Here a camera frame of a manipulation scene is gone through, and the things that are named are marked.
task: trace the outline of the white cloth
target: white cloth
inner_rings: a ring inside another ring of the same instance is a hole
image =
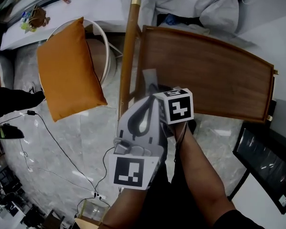
[[[121,0],[125,18],[131,0]],[[139,25],[155,25],[154,16],[170,13],[186,18],[200,17],[207,28],[235,32],[238,23],[237,0],[142,0]]]

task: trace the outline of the marble floor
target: marble floor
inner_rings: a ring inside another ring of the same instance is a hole
[[[118,48],[123,48],[123,39],[112,37],[109,41]],[[32,84],[36,88],[40,87],[37,47],[38,44],[33,44],[18,49],[15,60],[15,89],[27,91]],[[40,114],[50,132],[78,169],[94,185],[105,175],[102,158],[106,150],[113,146],[116,135],[121,63],[121,58],[117,59],[115,77],[103,90],[107,106],[74,114],[56,123],[51,118],[46,101],[33,109]],[[135,73],[136,68],[133,71],[132,88]],[[10,113],[1,121],[25,112]],[[223,180],[226,193],[229,195],[245,172],[245,167],[232,154],[242,121],[203,114],[195,114],[195,119],[197,128],[194,136]],[[37,115],[24,115],[9,123],[21,129],[25,136],[22,140],[2,142],[8,165],[20,179],[23,190],[44,212],[49,213],[54,209],[58,214],[66,216],[66,221],[71,223],[76,214],[77,204],[83,198],[92,197],[94,193],[92,185],[59,149]],[[25,163],[21,145],[28,154],[27,163],[32,167],[31,171]],[[106,156],[104,160],[108,167],[108,157]],[[169,139],[166,164],[168,177],[171,180],[174,173],[173,139]],[[97,189],[110,205],[118,196],[118,189],[109,184],[108,177],[98,185]],[[96,199],[94,203],[106,206]]]

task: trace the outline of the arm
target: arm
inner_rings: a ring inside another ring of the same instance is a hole
[[[147,190],[125,188],[104,217],[101,229],[131,228],[138,219]]]
[[[182,128],[183,124],[177,126],[177,137],[181,134]],[[184,140],[180,146],[180,159],[187,185],[210,226],[214,225],[223,214],[235,209],[225,195],[225,188],[220,177],[205,157],[188,127],[186,127]]]

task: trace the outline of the orange pillow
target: orange pillow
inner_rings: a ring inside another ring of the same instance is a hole
[[[53,120],[107,105],[93,70],[83,17],[37,49],[41,84]]]

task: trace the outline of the black sleeve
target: black sleeve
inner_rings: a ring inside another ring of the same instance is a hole
[[[252,220],[245,217],[238,210],[231,210],[223,214],[213,225],[213,229],[263,229]]]

